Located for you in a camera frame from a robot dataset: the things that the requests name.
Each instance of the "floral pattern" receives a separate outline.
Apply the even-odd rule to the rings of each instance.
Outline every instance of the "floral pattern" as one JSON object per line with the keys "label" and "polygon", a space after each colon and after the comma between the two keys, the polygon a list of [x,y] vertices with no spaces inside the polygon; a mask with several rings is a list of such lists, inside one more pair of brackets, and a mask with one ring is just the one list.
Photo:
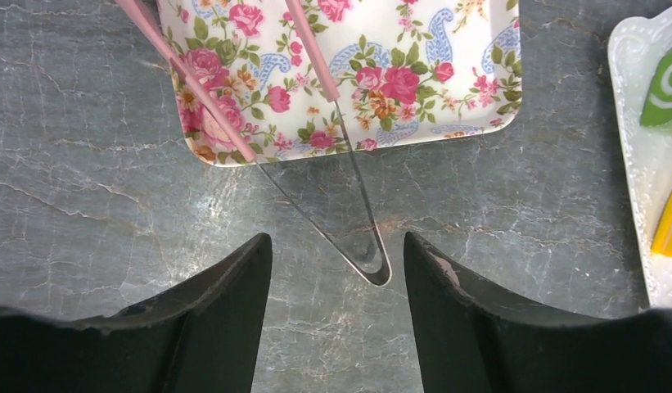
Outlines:
{"label": "floral pattern", "polygon": [[[489,18],[489,7],[497,6],[506,13]],[[339,84],[355,150],[491,132],[521,107],[517,0],[461,0],[455,7],[435,0],[302,0],[302,7]],[[168,43],[259,157],[348,151],[284,3],[161,0],[158,8]],[[371,27],[358,25],[375,12]],[[474,44],[464,45],[469,40]],[[194,154],[213,165],[245,164],[171,74]]]}

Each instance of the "rectangular tray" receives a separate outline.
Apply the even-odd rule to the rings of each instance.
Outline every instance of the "rectangular tray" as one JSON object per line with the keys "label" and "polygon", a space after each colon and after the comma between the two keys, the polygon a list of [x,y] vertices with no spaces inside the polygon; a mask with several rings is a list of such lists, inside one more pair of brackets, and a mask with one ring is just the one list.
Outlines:
{"label": "rectangular tray", "polygon": [[[497,131],[521,106],[517,0],[303,0],[357,150]],[[282,0],[159,0],[165,37],[259,154],[347,151]],[[244,164],[172,73],[189,148]]]}
{"label": "rectangular tray", "polygon": [[672,258],[651,253],[672,191],[672,135],[645,129],[639,119],[658,62],[671,48],[672,7],[653,19],[623,20],[608,43],[629,199],[652,307],[672,307]]}

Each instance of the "pink tongs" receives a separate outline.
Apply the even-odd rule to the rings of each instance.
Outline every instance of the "pink tongs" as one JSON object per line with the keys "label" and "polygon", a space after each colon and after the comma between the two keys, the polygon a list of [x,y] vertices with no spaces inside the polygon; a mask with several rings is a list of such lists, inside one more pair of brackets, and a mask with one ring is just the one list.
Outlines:
{"label": "pink tongs", "polygon": [[367,195],[367,190],[364,187],[364,181],[362,175],[359,171],[357,162],[355,161],[353,147],[350,143],[350,138],[348,137],[347,130],[345,129],[345,124],[341,114],[341,109],[338,106],[338,89],[336,87],[336,82],[331,77],[330,72],[328,71],[328,66],[323,59],[323,54],[318,48],[316,39],[314,38],[311,29],[309,28],[309,23],[307,21],[306,15],[302,10],[299,0],[286,0],[287,7],[292,14],[292,18],[295,22],[295,27],[297,32],[302,38],[304,43],[304,48],[309,56],[309,59],[312,61],[316,75],[321,82],[321,86],[326,96],[326,99],[329,102],[333,102],[336,106],[336,113],[338,119],[341,123],[341,131],[343,133],[343,139],[346,141],[348,148],[350,149],[349,155],[355,175],[358,178],[358,183],[360,186],[360,191],[363,195],[365,208],[367,209],[368,218],[372,224],[372,230],[377,242],[379,252],[381,253],[381,267],[374,273],[368,273],[362,270],[347,254],[333,241],[333,239],[326,234],[310,217],[304,212],[297,203],[285,192],[285,190],[280,187],[280,185],[273,179],[273,177],[266,171],[263,167],[263,163],[258,161],[258,158],[254,150],[249,146],[249,144],[241,137],[239,131],[235,129],[232,124],[224,117],[222,111],[219,109],[215,100],[210,96],[210,94],[203,88],[201,83],[196,78],[196,75],[192,70],[184,64],[174,52],[174,50],[167,44],[165,38],[162,36],[162,32],[157,25],[155,17],[151,14],[151,11],[148,7],[141,3],[140,0],[116,0],[116,3],[126,12],[129,18],[135,23],[135,25],[142,31],[142,33],[147,37],[147,39],[155,46],[157,51],[170,63],[174,70],[179,74],[181,78],[188,87],[193,91],[193,93],[198,97],[199,101],[208,109],[208,112],[213,116],[215,121],[218,122],[218,125],[225,131],[229,136],[232,143],[237,146],[237,149],[242,156],[246,159],[247,162],[255,162],[256,166],[268,177],[271,183],[280,191],[280,193],[287,199],[287,201],[294,207],[305,219],[312,224],[313,228],[329,243],[331,243],[341,254],[343,258],[348,262],[350,266],[365,280],[374,284],[376,286],[384,286],[391,280],[391,265],[389,261],[389,256],[386,254],[386,249],[384,247],[384,242],[381,239],[381,233],[377,226],[376,221],[374,220],[374,215],[372,213],[372,207],[369,204],[369,197]]}

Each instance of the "table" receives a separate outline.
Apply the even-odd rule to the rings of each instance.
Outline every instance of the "table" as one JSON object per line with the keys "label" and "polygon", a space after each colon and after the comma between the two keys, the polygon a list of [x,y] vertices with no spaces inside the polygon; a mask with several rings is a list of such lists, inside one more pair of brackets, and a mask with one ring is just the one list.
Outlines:
{"label": "table", "polygon": [[[525,0],[511,125],[358,153],[392,255],[383,289],[256,168],[189,153],[164,64],[113,1],[12,3],[0,0],[1,304],[113,314],[266,232],[275,259],[254,391],[267,392],[422,392],[406,231],[548,305],[609,318],[647,306],[606,49],[620,20],[672,0]],[[316,182],[346,168],[330,156],[288,174]],[[347,218],[347,182],[316,185],[291,190],[325,192],[326,217]]]}

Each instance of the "green toy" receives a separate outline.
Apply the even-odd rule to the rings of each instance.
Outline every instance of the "green toy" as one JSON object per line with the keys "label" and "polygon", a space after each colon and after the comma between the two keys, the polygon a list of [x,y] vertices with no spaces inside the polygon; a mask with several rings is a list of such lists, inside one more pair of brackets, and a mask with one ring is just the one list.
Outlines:
{"label": "green toy", "polygon": [[661,59],[642,112],[644,127],[672,125],[672,51]]}

